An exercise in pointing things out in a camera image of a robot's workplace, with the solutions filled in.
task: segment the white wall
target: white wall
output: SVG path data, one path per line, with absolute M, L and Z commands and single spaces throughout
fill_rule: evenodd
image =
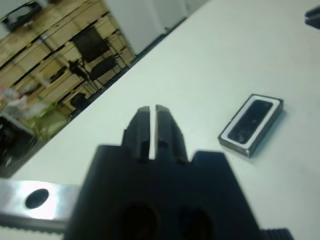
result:
M 152 13 L 150 0 L 104 1 L 136 54 L 164 32 Z
M 18 8 L 22 4 L 25 4 L 27 0 L 0 0 L 0 18 L 11 12 L 12 10 Z M 39 4 L 45 7 L 48 2 L 46 0 L 37 0 Z M 8 30 L 4 27 L 4 25 L 0 24 L 0 39 L 3 39 L 6 35 L 8 35 Z

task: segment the black chair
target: black chair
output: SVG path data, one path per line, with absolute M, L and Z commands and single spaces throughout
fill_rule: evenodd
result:
M 126 62 L 122 59 L 122 57 L 117 53 L 117 51 L 108 42 L 108 40 L 102 39 L 102 37 L 99 35 L 94 26 L 89 27 L 81 34 L 73 37 L 72 41 L 81 53 L 82 59 L 84 61 L 90 63 L 100 56 L 104 58 L 101 62 L 99 62 L 96 66 L 92 68 L 91 72 L 88 72 L 86 70 L 84 62 L 81 65 L 86 70 L 90 80 L 93 82 L 94 86 L 97 89 L 99 88 L 96 85 L 95 80 L 97 80 L 103 87 L 104 85 L 98 80 L 98 78 L 111 70 L 113 70 L 116 73 L 114 67 L 118 65 L 116 57 L 114 55 L 105 58 L 104 53 L 113 49 L 116 53 L 115 55 L 121 59 L 125 66 L 128 66 Z
M 97 80 L 103 86 L 103 84 L 98 80 L 98 78 L 112 70 L 115 66 L 117 66 L 116 58 L 114 56 L 108 56 L 92 68 L 91 73 L 89 75 L 90 80 Z
M 70 100 L 70 104 L 78 111 L 83 111 L 89 106 L 89 101 L 86 99 L 86 95 L 82 92 L 77 93 Z

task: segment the wall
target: wall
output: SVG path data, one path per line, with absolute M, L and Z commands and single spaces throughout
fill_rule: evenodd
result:
M 104 1 L 136 54 L 165 32 L 150 10 L 150 0 Z

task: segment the table surface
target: table surface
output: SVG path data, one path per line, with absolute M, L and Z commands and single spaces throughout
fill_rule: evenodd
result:
M 320 31 L 304 24 L 318 0 L 215 0 L 165 38 L 14 176 L 81 184 L 101 144 L 119 145 L 137 108 L 168 107 L 188 157 L 223 151 L 261 228 L 320 236 Z M 247 97 L 284 99 L 284 112 L 250 159 L 218 135 Z M 152 132 L 150 157 L 154 156 Z M 3 239 L 56 240 L 0 228 Z

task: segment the hole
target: hole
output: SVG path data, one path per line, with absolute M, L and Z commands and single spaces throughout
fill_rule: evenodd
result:
M 49 197 L 47 189 L 38 189 L 32 192 L 25 200 L 25 206 L 28 209 L 36 209 L 40 207 Z
M 157 217 L 146 205 L 131 205 L 121 218 L 123 240 L 149 240 L 157 231 Z
M 184 206 L 178 215 L 181 235 L 186 240 L 213 240 L 214 226 L 209 216 L 199 208 Z

